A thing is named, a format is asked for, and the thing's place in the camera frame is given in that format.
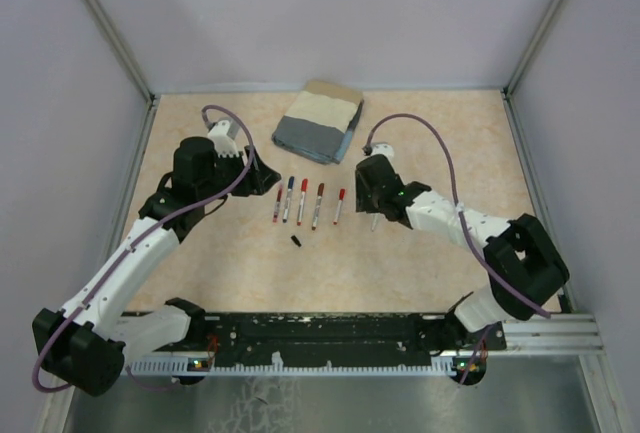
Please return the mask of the aluminium frame post right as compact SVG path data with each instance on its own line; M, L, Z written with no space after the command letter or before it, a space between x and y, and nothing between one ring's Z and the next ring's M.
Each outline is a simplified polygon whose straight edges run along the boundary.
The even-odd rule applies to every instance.
M502 89L504 100L510 100L515 95L568 1L550 0L513 73Z

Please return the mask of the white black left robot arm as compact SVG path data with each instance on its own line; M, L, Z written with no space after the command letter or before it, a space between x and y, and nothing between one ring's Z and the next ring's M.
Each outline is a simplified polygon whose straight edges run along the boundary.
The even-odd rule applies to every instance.
M208 138L182 140L172 170L161 177L112 256L57 311L42 309L35 316L34 388L54 390L39 379L46 371L62 380L61 390L75 386L97 397L122 370L155 350L169 344L201 347L208 337L205 311L187 300L170 299L137 324L122 322L122 313L156 267L206 218L209 203L262 196L280 179L252 144L241 153L225 154Z

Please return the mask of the white brown-end marker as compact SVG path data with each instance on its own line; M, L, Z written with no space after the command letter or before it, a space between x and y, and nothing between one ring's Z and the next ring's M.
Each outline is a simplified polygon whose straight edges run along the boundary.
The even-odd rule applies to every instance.
M318 226L318 221L319 221L319 215L320 215L320 209L321 209L321 204L322 204L322 197L318 196L315 202L315 207L314 207L314 212L313 212L313 217L312 217L312 224L311 224L311 230L312 231L316 231L317 226Z

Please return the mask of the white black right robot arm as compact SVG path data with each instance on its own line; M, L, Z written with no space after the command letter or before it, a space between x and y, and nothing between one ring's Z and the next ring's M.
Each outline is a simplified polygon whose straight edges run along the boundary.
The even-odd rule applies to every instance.
M532 215L504 219L456 205L425 184L403 183L382 154L358 163L355 185L358 213L439 234L468 250L487 271L488 285L447 313L447 337L458 348L473 346L490 325L545 315L546 302L569 280L564 260Z

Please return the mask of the white red-end marker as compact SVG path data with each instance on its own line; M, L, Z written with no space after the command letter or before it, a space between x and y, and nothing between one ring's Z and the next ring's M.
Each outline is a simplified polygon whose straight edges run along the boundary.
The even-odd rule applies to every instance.
M305 206L305 198L301 197L300 201L299 201L298 212L297 212L297 217L296 217L297 226L301 226L302 225L303 215L304 215L304 206Z

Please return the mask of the white blue-end marker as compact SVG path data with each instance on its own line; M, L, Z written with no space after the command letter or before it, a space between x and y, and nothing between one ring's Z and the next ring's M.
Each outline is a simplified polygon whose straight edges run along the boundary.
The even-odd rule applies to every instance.
M283 223L287 223L288 219L289 219L289 212L290 212L290 207L291 207L292 193L293 193L292 189L288 189L287 190L286 197L285 197L285 202L284 202L283 215L282 215L282 222Z

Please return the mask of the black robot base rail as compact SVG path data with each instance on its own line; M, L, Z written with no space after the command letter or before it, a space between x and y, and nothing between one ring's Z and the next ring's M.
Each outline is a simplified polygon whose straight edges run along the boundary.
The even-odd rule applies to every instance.
M429 367L447 352L504 351L497 324L469 333L448 314L426 313L220 313L158 353L200 352L217 368Z

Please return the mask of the aluminium frame post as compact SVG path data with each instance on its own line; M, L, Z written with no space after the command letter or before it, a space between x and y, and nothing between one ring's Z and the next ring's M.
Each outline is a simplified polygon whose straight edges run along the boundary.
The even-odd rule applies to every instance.
M502 89L504 100L510 100L515 95L568 1L550 0L513 73Z
M142 67L101 0L81 0L115 59L146 103L156 98Z

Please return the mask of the folded grey beige cloth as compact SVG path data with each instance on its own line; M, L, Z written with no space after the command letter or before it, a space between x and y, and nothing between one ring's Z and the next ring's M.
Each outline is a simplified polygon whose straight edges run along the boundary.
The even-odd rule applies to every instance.
M360 90L310 80L280 119L271 139L276 146L310 161L340 164L363 106Z

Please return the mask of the small white red-end pen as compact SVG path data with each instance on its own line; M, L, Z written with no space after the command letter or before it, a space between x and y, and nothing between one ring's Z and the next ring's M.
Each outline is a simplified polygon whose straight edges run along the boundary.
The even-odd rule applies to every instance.
M338 203L337 203L335 215L334 215L334 218L333 218L333 225L338 225L338 223L339 223L339 219L340 219L340 215L341 215L341 211L342 211L342 206L343 206L343 200L339 199Z

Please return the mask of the aluminium frame post left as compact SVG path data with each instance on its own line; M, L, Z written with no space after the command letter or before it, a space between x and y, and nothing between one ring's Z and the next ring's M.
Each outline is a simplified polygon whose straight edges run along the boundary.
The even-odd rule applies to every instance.
M156 98L142 67L101 0L81 0L115 59L146 103Z

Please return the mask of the red clear pen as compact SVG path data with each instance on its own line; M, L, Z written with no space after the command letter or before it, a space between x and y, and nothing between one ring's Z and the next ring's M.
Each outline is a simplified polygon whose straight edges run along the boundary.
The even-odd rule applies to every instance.
M272 215L272 222L273 223L277 223L278 222L281 203L282 203L282 195L283 195L283 190L282 190L282 188L280 188L278 190L277 194L276 194L276 200L275 200L275 203L274 203L274 211L273 211L273 215Z

